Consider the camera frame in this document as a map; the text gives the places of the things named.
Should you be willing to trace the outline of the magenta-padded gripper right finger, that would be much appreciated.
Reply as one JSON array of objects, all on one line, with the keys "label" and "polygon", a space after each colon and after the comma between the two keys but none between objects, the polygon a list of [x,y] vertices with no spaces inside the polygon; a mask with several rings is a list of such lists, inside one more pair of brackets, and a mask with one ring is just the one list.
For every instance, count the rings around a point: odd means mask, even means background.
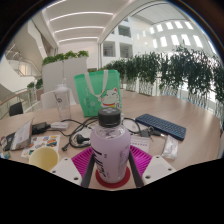
[{"label": "magenta-padded gripper right finger", "polygon": [[176,171],[160,155],[151,156],[134,146],[130,147],[129,163],[137,187],[143,187]]}]

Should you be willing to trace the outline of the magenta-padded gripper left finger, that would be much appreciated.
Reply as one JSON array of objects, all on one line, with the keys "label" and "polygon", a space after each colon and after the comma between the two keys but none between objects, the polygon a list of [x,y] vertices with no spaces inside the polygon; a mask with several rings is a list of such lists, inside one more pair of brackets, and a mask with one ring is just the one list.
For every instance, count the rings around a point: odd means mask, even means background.
[{"label": "magenta-padded gripper left finger", "polygon": [[50,172],[76,185],[88,188],[93,167],[92,149],[87,148],[72,158],[64,157]]}]

